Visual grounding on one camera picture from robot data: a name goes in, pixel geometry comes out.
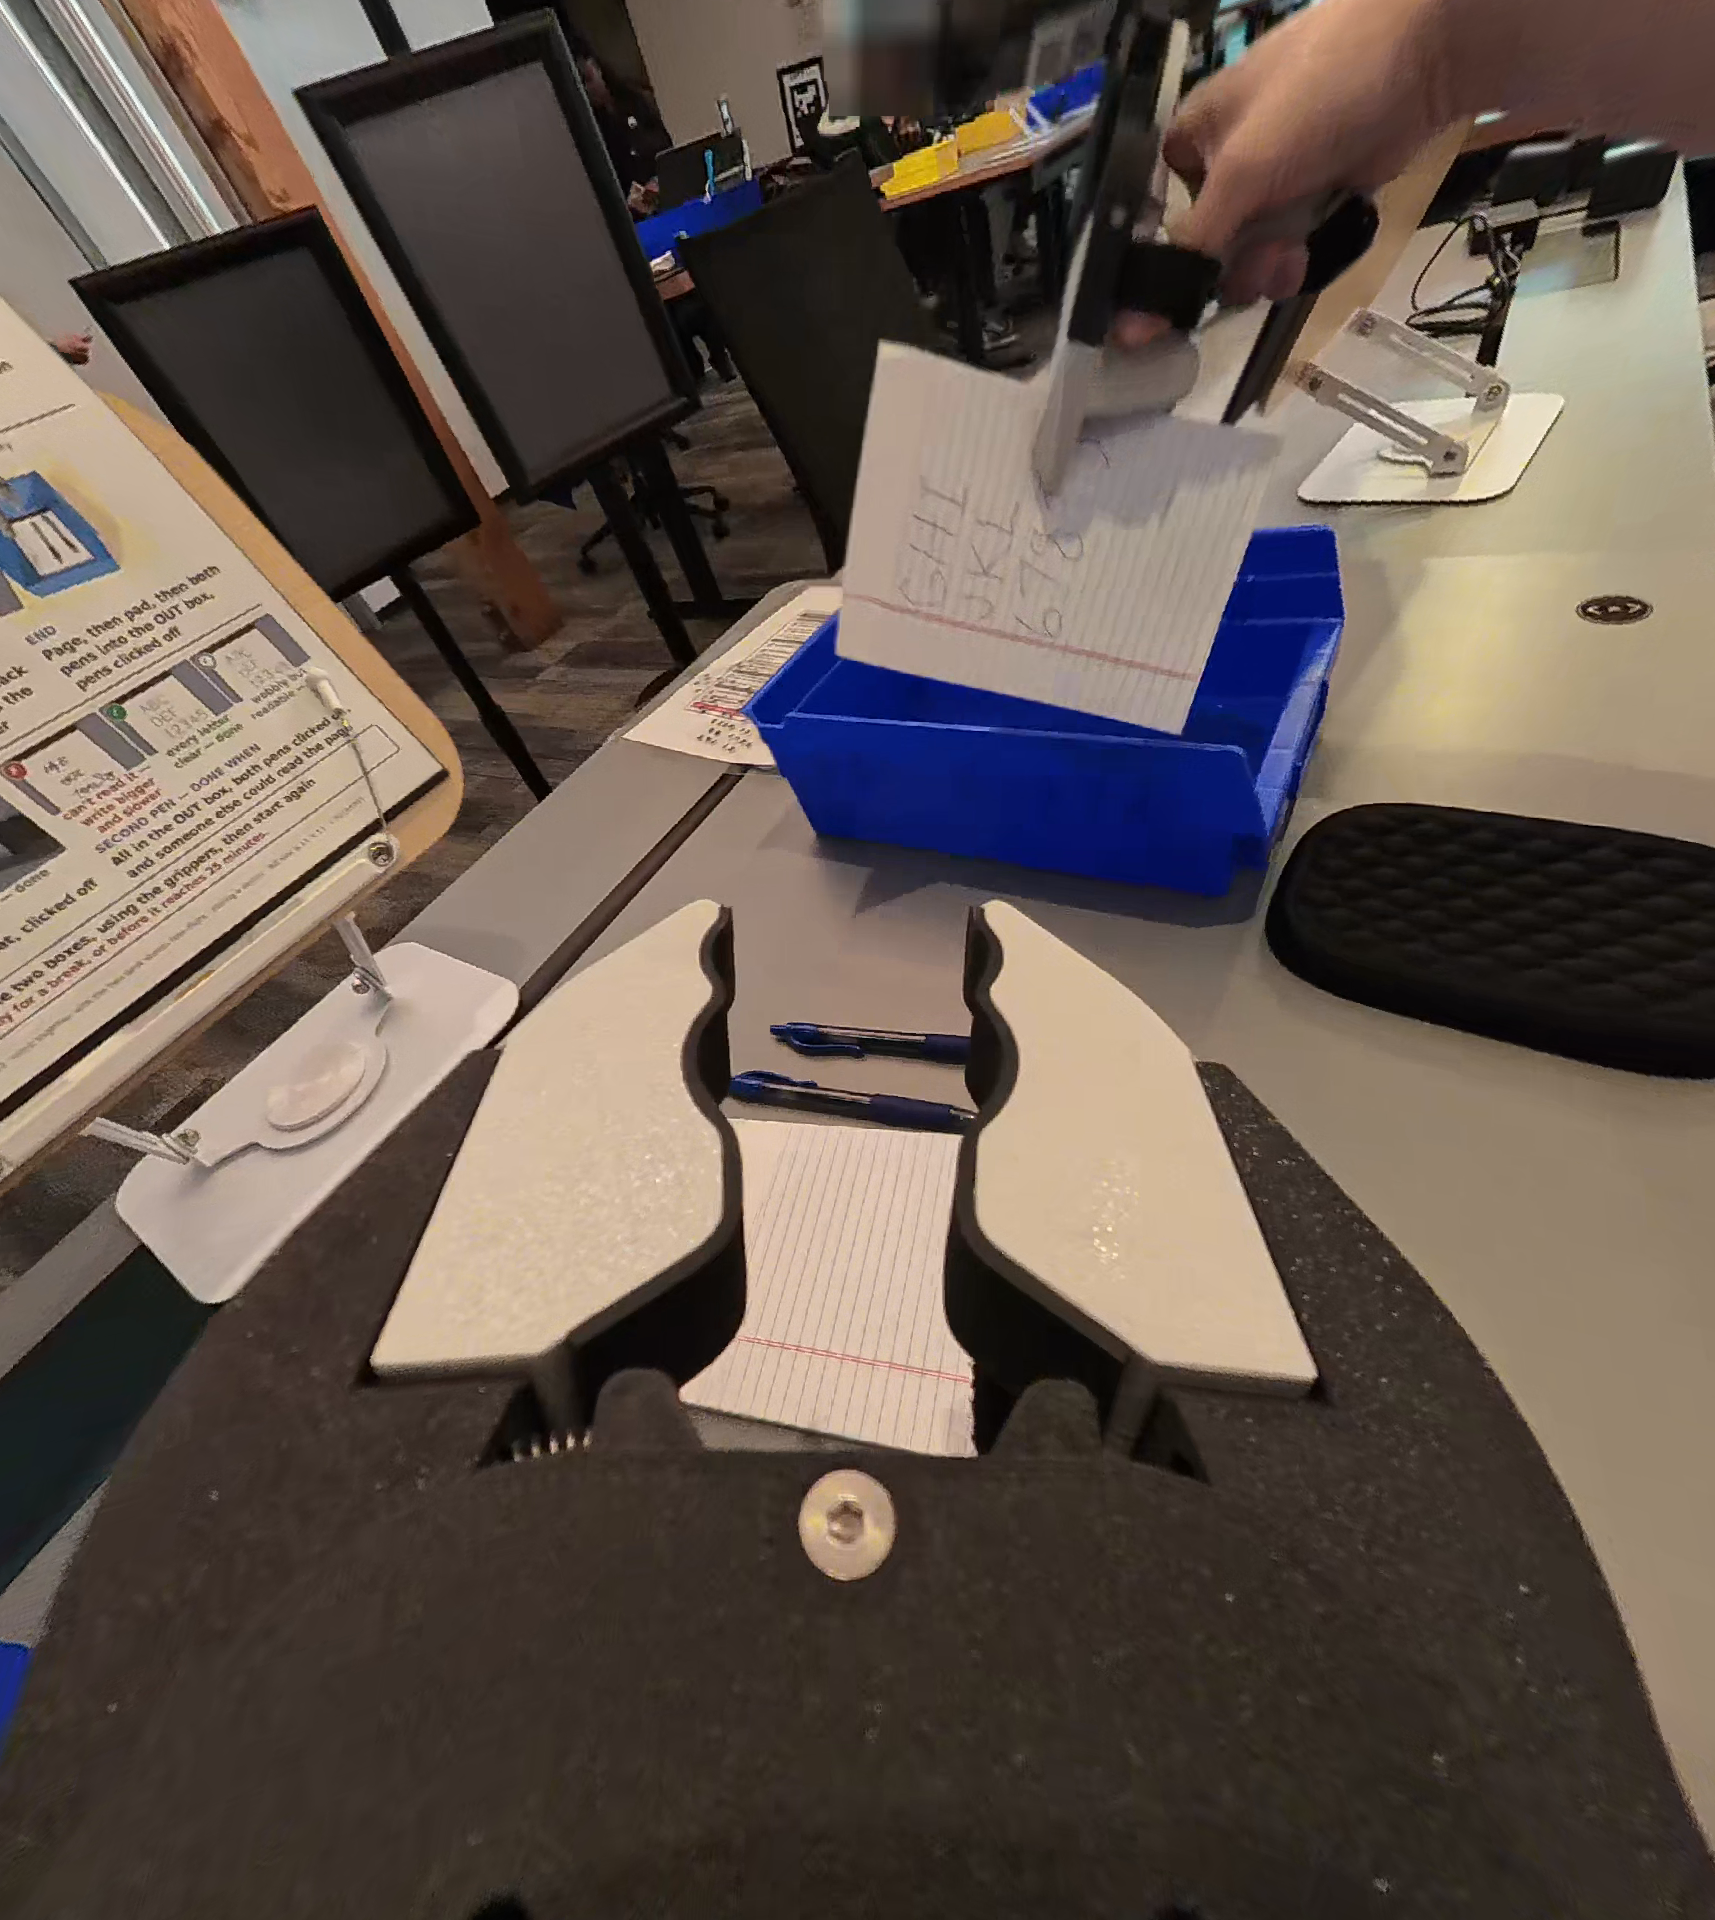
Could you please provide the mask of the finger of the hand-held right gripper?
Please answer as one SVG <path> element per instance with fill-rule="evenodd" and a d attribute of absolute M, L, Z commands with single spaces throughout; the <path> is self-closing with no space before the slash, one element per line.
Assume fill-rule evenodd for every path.
<path fill-rule="evenodd" d="M 1061 492 L 1091 419 L 1109 418 L 1121 360 L 1101 344 L 1059 341 L 1043 375 L 1031 437 L 1031 474 L 1041 496 Z"/>
<path fill-rule="evenodd" d="M 1199 372 L 1201 347 L 1191 332 L 1163 332 L 1145 344 L 1121 345 L 1117 416 L 1169 416 L 1193 392 Z"/>

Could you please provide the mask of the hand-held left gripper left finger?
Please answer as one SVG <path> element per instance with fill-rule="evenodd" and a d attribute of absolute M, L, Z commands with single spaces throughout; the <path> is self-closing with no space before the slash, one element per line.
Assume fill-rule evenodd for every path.
<path fill-rule="evenodd" d="M 732 914 L 696 900 L 510 1029 L 376 1338 L 378 1379 L 520 1379 L 566 1447 L 614 1375 L 684 1386 L 726 1353 L 748 1302 L 732 1001 Z"/>

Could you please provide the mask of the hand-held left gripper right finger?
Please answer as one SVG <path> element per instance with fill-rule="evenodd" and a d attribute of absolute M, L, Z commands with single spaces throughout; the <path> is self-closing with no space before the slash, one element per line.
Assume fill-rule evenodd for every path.
<path fill-rule="evenodd" d="M 1043 1381 L 1085 1390 L 1117 1453 L 1193 1452 L 1187 1392 L 1307 1399 L 1317 1361 L 1189 1044 L 1005 900 L 967 914 L 963 996 L 943 1312 L 971 1447 Z"/>

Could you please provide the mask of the handwritten lined paper sheet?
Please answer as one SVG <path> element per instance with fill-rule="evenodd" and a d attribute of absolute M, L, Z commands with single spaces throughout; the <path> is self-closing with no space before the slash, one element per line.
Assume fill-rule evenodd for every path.
<path fill-rule="evenodd" d="M 1179 414 L 1109 422 L 1043 492 L 1041 416 L 1041 380 L 879 345 L 838 653 L 1179 734 L 1281 437 Z"/>

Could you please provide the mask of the blue retractable pen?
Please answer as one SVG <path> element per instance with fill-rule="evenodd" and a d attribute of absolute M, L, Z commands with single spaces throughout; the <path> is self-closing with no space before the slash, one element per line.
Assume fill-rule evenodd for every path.
<path fill-rule="evenodd" d="M 788 1114 L 810 1114 L 828 1120 L 846 1120 L 889 1129 L 965 1135 L 977 1114 L 947 1102 L 897 1093 L 872 1093 L 824 1086 L 772 1070 L 738 1071 L 728 1084 L 728 1096 L 758 1107 Z"/>
<path fill-rule="evenodd" d="M 786 1019 L 770 1026 L 772 1037 L 806 1057 L 822 1060 L 905 1060 L 963 1068 L 969 1057 L 969 1034 L 939 1034 L 850 1026 L 818 1019 Z"/>

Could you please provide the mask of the white lined legal notepad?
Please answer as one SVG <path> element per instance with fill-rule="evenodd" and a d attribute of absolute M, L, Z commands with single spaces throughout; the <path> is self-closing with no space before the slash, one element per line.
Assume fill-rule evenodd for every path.
<path fill-rule="evenodd" d="M 973 1455 L 943 1305 L 961 1140 L 740 1117 L 746 1315 L 686 1403 L 768 1428 Z"/>

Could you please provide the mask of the person's right hand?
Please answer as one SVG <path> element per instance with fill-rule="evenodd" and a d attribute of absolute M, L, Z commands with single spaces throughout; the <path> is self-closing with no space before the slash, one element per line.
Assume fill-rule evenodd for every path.
<path fill-rule="evenodd" d="M 1177 241 L 1217 262 L 1219 299 L 1295 294 L 1319 207 L 1493 108 L 1511 30 L 1505 3 L 1317 3 L 1187 95 L 1161 156 L 1191 193 Z"/>

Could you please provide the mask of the instruction board on stand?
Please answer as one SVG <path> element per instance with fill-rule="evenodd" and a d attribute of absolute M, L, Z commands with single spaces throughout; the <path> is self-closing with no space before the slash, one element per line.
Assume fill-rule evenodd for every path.
<path fill-rule="evenodd" d="M 458 750 L 416 696 L 318 587 L 232 485 L 168 422 L 106 396 L 158 449 L 196 455 L 244 506 L 300 581 L 336 606 L 362 635 L 334 648 L 356 660 L 426 735 L 450 748 L 450 782 L 392 825 L 372 855 L 380 873 L 328 909 L 270 969 L 162 1049 L 118 1096 L 54 1140 L 0 1198 L 68 1140 L 96 1137 L 134 1155 L 118 1213 L 204 1304 L 234 1297 L 320 1211 L 350 1173 L 516 1009 L 498 972 L 434 947 L 396 941 L 376 952 L 358 909 L 390 878 L 434 848 L 464 796 Z"/>

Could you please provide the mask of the plain black easel board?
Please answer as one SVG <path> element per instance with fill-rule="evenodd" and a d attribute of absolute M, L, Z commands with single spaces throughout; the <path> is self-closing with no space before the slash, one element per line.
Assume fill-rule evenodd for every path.
<path fill-rule="evenodd" d="M 881 344 L 955 355 L 858 156 L 842 158 L 680 257 L 790 465 L 840 571 Z"/>

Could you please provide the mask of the wooden document stand white base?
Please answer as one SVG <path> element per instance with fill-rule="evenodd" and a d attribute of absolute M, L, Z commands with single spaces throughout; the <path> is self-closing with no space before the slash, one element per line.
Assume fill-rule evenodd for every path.
<path fill-rule="evenodd" d="M 1515 489 L 1563 411 L 1493 368 L 1375 308 L 1469 122 L 1431 137 L 1383 188 L 1331 204 L 1307 241 L 1293 299 L 1271 304 L 1221 422 L 1303 396 L 1349 422 L 1299 485 L 1319 508 L 1473 506 Z"/>

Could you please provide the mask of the printed tag sheet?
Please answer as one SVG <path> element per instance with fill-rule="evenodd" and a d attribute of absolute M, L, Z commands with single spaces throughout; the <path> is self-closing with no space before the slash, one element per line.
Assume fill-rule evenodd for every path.
<path fill-rule="evenodd" d="M 628 744 L 740 769 L 774 771 L 774 754 L 750 702 L 842 607 L 838 583 L 810 583 L 750 616 L 738 637 L 714 645 L 624 734 Z"/>

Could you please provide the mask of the black framed easel board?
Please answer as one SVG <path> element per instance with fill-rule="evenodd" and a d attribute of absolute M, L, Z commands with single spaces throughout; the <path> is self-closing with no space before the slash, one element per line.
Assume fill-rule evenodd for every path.
<path fill-rule="evenodd" d="M 72 288 L 162 416 L 330 600 L 398 587 L 546 800 L 524 735 L 414 571 L 482 515 L 324 214 L 284 212 Z"/>
<path fill-rule="evenodd" d="M 524 503 L 590 485 L 672 660 L 732 619 L 670 467 L 700 410 L 556 12 L 302 85 L 364 226 Z"/>

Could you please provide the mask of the printed instruction sheet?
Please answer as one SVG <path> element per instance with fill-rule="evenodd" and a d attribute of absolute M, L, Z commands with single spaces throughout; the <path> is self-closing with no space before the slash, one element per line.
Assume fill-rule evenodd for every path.
<path fill-rule="evenodd" d="M 380 873 L 450 745 L 0 296 L 0 1186 Z"/>

